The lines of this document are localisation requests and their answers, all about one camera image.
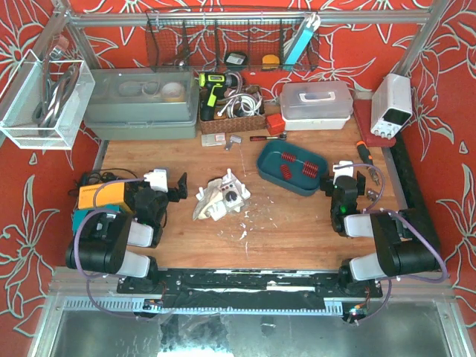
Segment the white work glove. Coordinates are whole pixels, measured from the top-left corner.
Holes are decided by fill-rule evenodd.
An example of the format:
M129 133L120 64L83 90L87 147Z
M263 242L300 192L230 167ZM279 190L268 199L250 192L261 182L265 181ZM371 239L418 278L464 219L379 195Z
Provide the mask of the white work glove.
M217 221L226 214L221 186L222 179L216 178L209 181L205 189L199 188L199 192L196 194L198 203L193 212L193 220L212 218Z

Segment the white peg base plate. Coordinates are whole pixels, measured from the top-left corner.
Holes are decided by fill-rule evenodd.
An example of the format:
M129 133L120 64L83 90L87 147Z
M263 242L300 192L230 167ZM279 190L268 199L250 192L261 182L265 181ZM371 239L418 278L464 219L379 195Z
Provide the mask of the white peg base plate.
M239 213L250 199L251 192L230 168L223 177L212 179L207 187L200 187L196 194L197 205L193 220L218 221L228 213Z

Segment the white control box with knob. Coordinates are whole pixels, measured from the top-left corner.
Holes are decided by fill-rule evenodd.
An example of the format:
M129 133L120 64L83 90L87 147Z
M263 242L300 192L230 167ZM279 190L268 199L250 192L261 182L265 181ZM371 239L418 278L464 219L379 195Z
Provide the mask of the white control box with knob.
M227 209L233 210L242 206L242 196L234 183L224 183L220 189L223 195L224 204Z

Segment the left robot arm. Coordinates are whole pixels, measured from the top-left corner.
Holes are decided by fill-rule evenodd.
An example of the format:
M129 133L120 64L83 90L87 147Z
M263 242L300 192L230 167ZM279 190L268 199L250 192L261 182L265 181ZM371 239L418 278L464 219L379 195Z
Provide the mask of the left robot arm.
M102 274L152 278L158 268L155 259L131 249L156 248L169 204L187 196L187 174L171 187L164 169L82 186L73 240L65 253L67 267L89 279Z

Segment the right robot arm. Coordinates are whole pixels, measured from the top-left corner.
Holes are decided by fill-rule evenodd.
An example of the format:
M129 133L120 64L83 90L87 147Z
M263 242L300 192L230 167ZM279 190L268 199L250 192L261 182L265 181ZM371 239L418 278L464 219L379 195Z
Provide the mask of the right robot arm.
M338 285L347 290L362 282L409 277L430 283L448 278L440 256L439 240L417 210L357 209L357 198L364 194L365 177L355 177L339 167L333 176L320 178L320 189L331 198L330 222L342 237L371 238L376 251L342 262Z

